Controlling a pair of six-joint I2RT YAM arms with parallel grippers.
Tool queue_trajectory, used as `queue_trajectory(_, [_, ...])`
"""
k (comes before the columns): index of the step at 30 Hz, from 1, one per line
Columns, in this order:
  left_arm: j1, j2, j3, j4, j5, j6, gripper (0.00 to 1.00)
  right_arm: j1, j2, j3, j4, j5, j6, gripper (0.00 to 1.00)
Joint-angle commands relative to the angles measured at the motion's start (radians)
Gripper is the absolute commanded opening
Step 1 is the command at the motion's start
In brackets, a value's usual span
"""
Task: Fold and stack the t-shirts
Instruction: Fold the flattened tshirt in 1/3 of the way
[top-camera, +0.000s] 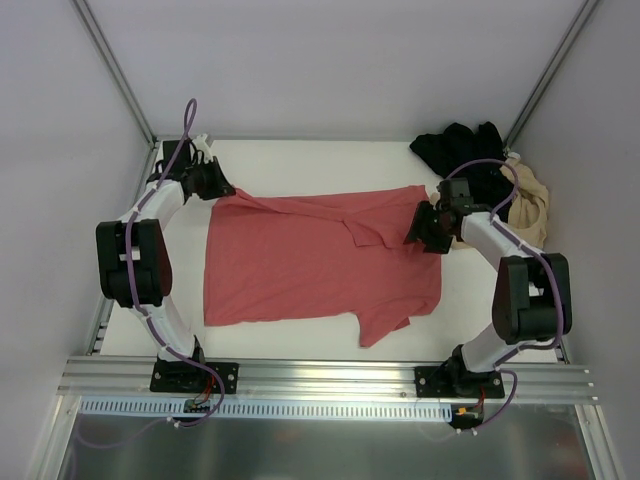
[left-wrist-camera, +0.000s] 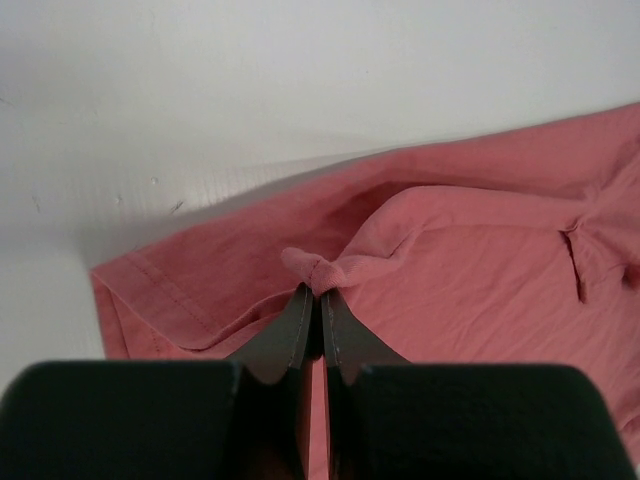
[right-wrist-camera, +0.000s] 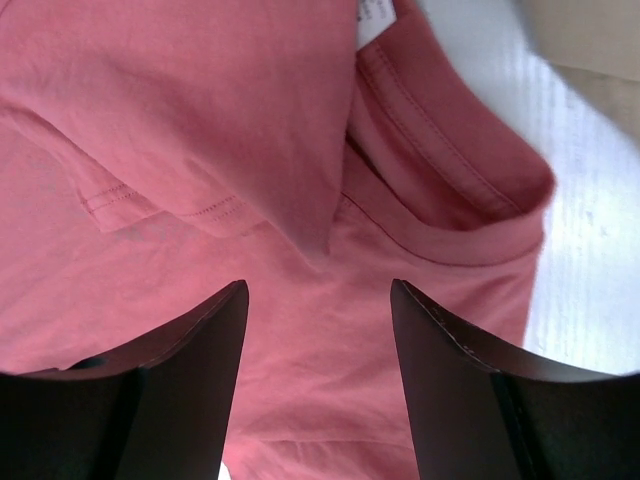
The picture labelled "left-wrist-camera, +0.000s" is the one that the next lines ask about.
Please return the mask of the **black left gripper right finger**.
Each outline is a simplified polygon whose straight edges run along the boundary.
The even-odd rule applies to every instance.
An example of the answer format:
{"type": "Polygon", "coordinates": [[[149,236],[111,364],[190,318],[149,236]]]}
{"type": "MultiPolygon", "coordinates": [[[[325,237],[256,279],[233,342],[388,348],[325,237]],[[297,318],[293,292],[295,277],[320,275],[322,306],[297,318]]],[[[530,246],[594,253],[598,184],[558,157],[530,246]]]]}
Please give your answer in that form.
{"type": "Polygon", "coordinates": [[[595,385],[554,364],[419,364],[319,301],[333,479],[632,479],[595,385]]]}

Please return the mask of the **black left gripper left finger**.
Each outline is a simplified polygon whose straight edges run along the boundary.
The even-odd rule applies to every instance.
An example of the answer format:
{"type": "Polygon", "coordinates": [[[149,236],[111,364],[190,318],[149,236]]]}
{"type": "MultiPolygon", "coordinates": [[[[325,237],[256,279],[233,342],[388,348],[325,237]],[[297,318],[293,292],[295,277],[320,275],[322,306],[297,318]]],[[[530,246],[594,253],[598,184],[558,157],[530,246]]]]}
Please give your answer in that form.
{"type": "Polygon", "coordinates": [[[304,479],[314,297],[221,360],[52,361],[1,399],[5,479],[304,479]]]}

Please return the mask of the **pink t shirt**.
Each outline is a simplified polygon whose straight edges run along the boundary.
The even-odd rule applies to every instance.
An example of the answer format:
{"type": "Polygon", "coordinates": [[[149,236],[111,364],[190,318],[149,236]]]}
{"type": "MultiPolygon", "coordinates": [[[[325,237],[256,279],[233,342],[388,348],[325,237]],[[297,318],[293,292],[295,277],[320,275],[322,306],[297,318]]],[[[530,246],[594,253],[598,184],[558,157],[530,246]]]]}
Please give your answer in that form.
{"type": "Polygon", "coordinates": [[[91,272],[106,361],[221,360],[314,297],[308,475],[328,473],[320,298],[419,364],[554,364],[639,460],[639,108],[361,160],[91,272]]]}

